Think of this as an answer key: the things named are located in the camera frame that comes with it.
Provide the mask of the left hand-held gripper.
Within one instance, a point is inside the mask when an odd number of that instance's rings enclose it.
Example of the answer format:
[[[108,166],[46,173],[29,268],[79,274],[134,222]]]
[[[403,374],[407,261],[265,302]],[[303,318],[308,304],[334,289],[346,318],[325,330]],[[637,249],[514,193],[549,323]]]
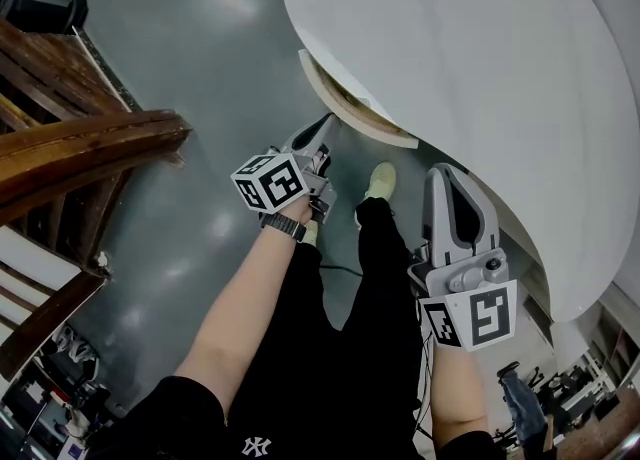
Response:
[[[273,214],[307,195],[313,219],[325,223],[337,200],[326,170],[339,129],[339,118],[325,115],[296,131],[279,152],[269,149],[266,154],[251,157],[231,174],[246,206],[258,213]]]

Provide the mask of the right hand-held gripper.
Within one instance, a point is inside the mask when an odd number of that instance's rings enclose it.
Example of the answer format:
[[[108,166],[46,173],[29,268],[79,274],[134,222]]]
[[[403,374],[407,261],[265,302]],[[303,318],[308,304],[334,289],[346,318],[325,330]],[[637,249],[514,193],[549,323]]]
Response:
[[[427,174],[423,238],[434,267],[415,263],[408,275],[435,343],[473,352],[511,338],[517,281],[496,248],[497,212],[480,185],[453,165],[436,164]],[[473,257],[452,263],[459,247]]]

